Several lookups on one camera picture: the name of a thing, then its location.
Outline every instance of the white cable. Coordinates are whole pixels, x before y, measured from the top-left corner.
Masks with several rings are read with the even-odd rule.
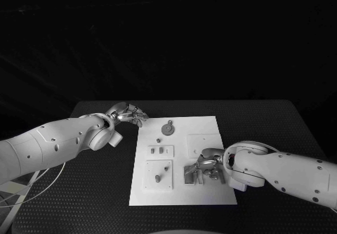
[[[58,177],[58,175],[60,175],[60,173],[61,173],[61,171],[63,171],[63,168],[64,168],[64,163],[63,163],[61,169],[60,169],[60,171],[58,171],[58,173],[57,173],[57,176],[55,176],[53,182],[50,183],[50,185],[48,185],[48,186],[45,187],[45,189],[44,189],[35,196],[32,196],[27,201],[32,200],[37,196],[40,196],[40,195],[44,193],[44,191],[48,189],[48,187],[53,185],[54,181],[57,180],[57,177]],[[25,203],[27,201],[22,201],[22,202],[19,202],[19,203],[15,203],[15,204],[11,205],[11,206],[15,206],[15,205],[18,205],[18,204],[22,204],[22,203]]]
[[[35,180],[34,180],[30,184],[27,184],[27,185],[24,186],[24,188],[22,188],[21,190],[24,190],[24,189],[40,179],[40,177],[44,175],[44,173],[47,172],[47,170],[41,173],[41,175],[35,178]],[[14,194],[11,194],[7,198],[4,198],[4,199],[0,201],[0,203],[4,202],[4,201],[7,201],[21,190],[18,190]]]

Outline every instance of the dark backdrop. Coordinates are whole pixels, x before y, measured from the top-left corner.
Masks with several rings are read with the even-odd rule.
[[[0,5],[2,139],[80,100],[280,98],[337,154],[335,3]]]

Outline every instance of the lock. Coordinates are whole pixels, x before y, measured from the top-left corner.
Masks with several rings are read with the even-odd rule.
[[[161,133],[165,136],[169,136],[174,133],[174,126],[171,124],[171,120],[168,120],[166,124],[161,127]]]

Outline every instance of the textured table surface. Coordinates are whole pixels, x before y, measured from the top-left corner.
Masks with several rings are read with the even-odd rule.
[[[81,101],[70,117],[104,112],[117,101]],[[286,100],[132,101],[149,117],[215,116],[224,147],[253,140],[277,150],[325,159]],[[120,123],[116,148],[86,150],[64,165],[57,182],[21,205],[12,233],[146,234],[174,229],[220,233],[337,233],[337,214],[280,193],[269,183],[234,190],[237,205],[129,207],[136,126]],[[48,185],[60,166],[35,182],[27,198]]]

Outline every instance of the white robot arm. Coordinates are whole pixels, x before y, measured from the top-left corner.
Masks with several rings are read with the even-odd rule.
[[[120,121],[142,126],[140,109],[117,103],[104,114],[93,113],[43,124],[11,139],[0,141],[0,185],[24,174],[54,167],[86,149],[116,146],[122,136],[113,130]]]
[[[204,149],[185,174],[201,170],[210,178],[217,164],[230,176],[228,186],[240,191],[261,187],[264,180],[289,195],[337,208],[337,165],[322,160],[279,152],[270,146],[241,141],[224,150]]]

